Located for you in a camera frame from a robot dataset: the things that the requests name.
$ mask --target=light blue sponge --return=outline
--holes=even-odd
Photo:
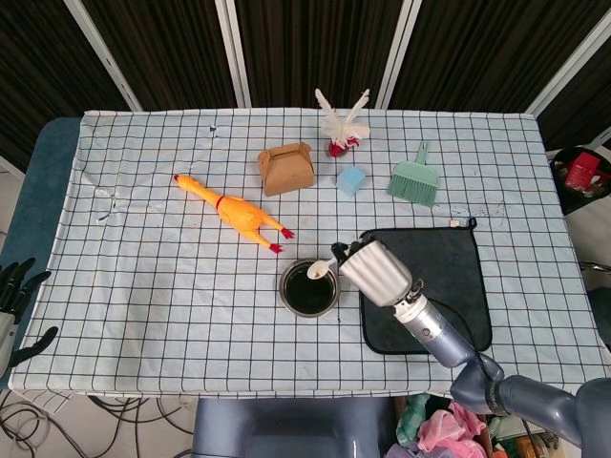
[[[365,181],[365,173],[350,165],[337,177],[337,189],[352,197],[361,188]]]

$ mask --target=dustpan brush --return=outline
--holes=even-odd
[[[439,174],[433,167],[425,165],[429,143],[420,143],[415,162],[401,162],[392,170],[388,193],[427,207],[435,204],[435,194],[439,187]]]

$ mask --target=white tablecloth with black grid lines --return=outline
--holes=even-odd
[[[363,340],[358,292],[318,319],[277,293],[300,258],[385,227],[474,231],[493,326],[488,354],[507,374],[574,389],[604,375],[603,355],[537,129],[529,114],[364,111],[371,138],[327,155],[310,109],[88,112],[63,212],[24,345],[60,331],[11,375],[15,389],[154,395],[335,396],[447,392],[460,368],[427,355],[383,356]],[[441,186],[433,208],[390,197],[393,165],[428,140]],[[267,198],[257,155],[304,141],[316,184]],[[368,175],[336,191],[348,165]],[[221,224],[172,180],[188,174],[261,205],[296,233],[280,256]]]

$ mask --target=yellow rubber chicken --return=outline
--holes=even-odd
[[[277,220],[272,218],[261,208],[256,207],[243,198],[232,196],[221,196],[208,188],[204,188],[197,181],[187,175],[174,175],[174,181],[187,193],[193,193],[203,198],[206,202],[214,205],[219,212],[221,220],[232,226],[236,231],[247,239],[269,248],[274,253],[280,253],[283,248],[278,243],[270,243],[259,234],[259,226],[267,224],[278,229],[286,239],[295,237],[292,231],[283,227]]]

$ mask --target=dark liquid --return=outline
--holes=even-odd
[[[333,301],[333,284],[329,276],[319,280],[307,277],[311,263],[293,270],[286,279],[286,300],[298,312],[314,315],[325,310]]]

